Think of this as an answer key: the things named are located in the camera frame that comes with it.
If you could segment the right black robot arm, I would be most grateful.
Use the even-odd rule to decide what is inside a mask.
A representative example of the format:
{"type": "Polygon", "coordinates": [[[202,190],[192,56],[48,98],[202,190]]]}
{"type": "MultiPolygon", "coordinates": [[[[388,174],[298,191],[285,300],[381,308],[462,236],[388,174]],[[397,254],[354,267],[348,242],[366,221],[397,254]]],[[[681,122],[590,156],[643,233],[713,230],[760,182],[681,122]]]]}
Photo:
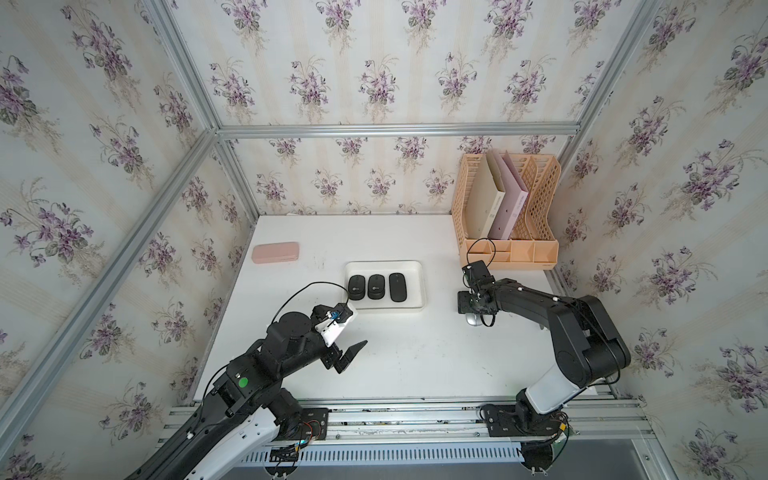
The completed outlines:
{"type": "Polygon", "coordinates": [[[515,415],[533,422],[560,410],[595,382],[619,380],[631,353],[602,302],[595,296],[557,296],[512,279],[496,279],[486,264],[462,268],[465,289],[458,312],[486,327],[510,313],[539,324],[551,336],[554,365],[516,396],[515,415]]]}

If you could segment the small black mouse with logo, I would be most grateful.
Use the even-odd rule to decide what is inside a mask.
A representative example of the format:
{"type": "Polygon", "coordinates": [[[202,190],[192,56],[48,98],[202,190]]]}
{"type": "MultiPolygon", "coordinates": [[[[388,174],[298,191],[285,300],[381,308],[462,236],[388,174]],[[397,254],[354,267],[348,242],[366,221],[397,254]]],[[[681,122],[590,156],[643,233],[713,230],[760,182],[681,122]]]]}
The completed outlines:
{"type": "Polygon", "coordinates": [[[362,300],[367,293],[366,277],[359,274],[352,275],[348,279],[347,292],[348,292],[348,297],[351,301],[362,300]]]}

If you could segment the white storage box tray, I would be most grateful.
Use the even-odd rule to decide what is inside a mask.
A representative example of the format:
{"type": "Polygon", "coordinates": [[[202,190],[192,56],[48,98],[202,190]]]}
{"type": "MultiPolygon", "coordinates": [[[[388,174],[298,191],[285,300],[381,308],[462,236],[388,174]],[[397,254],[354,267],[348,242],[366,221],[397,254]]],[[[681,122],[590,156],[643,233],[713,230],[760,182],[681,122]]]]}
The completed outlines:
{"type": "Polygon", "coordinates": [[[371,310],[381,313],[408,313],[422,310],[427,304],[427,290],[422,264],[415,260],[402,261],[357,261],[349,262],[345,266],[345,283],[352,275],[366,277],[366,290],[368,278],[373,274],[381,274],[386,280],[386,293],[381,300],[370,300],[366,296],[360,301],[351,301],[358,311],[371,310]],[[395,303],[390,299],[389,275],[394,272],[403,273],[408,289],[408,298],[403,303],[395,303]]]}

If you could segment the silver slim mouse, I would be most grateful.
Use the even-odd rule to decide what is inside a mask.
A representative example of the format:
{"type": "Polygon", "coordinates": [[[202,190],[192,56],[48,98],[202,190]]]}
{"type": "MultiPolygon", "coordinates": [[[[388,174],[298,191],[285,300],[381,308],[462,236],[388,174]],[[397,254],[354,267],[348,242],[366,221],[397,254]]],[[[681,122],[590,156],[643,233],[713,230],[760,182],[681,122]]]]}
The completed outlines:
{"type": "Polygon", "coordinates": [[[475,314],[475,313],[467,313],[465,315],[465,320],[468,325],[477,327],[477,326],[483,326],[483,317],[481,315],[475,314]]]}

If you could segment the black rounded wireless mouse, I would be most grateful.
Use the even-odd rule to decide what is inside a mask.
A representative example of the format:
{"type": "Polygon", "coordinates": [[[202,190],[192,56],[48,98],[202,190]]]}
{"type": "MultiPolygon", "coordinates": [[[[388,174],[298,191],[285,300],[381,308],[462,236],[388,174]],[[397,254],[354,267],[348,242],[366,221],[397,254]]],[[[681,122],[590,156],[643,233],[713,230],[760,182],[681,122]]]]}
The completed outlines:
{"type": "Polygon", "coordinates": [[[368,278],[367,297],[370,300],[381,300],[386,293],[386,280],[381,274],[373,274],[368,278]]]}

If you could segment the black slim mouse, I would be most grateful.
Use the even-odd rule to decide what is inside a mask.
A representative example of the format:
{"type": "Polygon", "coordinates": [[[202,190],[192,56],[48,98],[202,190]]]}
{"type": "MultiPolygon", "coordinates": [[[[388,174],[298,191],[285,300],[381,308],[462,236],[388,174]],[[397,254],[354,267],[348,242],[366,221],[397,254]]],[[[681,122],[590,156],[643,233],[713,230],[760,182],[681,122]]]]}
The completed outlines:
{"type": "Polygon", "coordinates": [[[403,273],[394,272],[389,275],[390,299],[395,303],[403,303],[408,298],[406,278],[403,273]]]}

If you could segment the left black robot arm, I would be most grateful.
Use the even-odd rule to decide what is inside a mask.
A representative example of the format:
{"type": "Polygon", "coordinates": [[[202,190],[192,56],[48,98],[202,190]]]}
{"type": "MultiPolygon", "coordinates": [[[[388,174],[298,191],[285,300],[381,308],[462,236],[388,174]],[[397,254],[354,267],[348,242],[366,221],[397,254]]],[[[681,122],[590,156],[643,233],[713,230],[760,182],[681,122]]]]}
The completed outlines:
{"type": "Polygon", "coordinates": [[[284,380],[316,361],[344,372],[366,345],[336,343],[356,316],[346,302],[282,315],[216,374],[192,415],[130,478],[220,479],[251,450],[296,435],[302,408],[284,380]]]}

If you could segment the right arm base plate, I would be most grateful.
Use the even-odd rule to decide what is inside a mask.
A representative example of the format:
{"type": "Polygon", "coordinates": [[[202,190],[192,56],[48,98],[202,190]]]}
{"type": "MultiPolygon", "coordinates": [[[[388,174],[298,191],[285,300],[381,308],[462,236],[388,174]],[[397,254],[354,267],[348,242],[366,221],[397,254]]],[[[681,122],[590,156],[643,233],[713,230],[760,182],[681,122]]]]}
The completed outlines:
{"type": "Polygon", "coordinates": [[[567,430],[561,411],[538,414],[525,404],[484,404],[479,415],[490,437],[557,438],[567,430]]]}

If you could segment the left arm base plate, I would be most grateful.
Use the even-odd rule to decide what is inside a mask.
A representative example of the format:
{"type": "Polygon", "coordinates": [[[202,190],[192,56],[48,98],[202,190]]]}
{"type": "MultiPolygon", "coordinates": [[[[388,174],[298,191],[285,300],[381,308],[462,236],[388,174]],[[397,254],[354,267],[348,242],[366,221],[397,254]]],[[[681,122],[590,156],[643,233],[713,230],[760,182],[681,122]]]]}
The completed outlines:
{"type": "Polygon", "coordinates": [[[282,415],[275,421],[278,427],[276,441],[325,440],[328,431],[327,408],[305,408],[282,415]]]}

